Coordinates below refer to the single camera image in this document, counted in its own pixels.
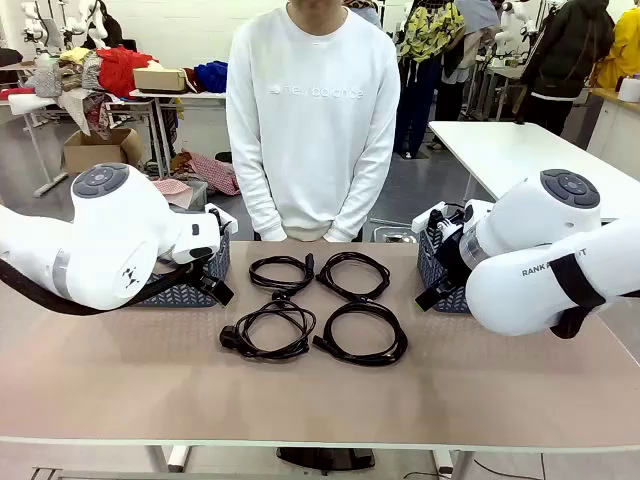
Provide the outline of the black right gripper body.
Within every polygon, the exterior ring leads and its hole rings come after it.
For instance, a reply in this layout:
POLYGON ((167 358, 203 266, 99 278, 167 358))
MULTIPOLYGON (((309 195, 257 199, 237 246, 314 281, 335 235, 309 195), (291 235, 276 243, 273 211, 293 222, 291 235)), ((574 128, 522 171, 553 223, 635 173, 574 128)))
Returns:
POLYGON ((442 241, 435 253, 435 258, 443 269, 435 284, 439 295, 450 295, 456 289, 464 287, 470 275, 470 268, 460 253, 462 236, 462 233, 451 234, 442 241))

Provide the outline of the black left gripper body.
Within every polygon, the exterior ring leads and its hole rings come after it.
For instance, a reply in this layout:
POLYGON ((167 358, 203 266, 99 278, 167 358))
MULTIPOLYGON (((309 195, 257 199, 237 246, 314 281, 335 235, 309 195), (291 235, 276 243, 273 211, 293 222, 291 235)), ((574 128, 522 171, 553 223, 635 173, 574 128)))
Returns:
POLYGON ((211 275, 208 270, 208 262, 194 261, 187 274, 187 284, 201 293, 213 293, 219 278, 211 275))

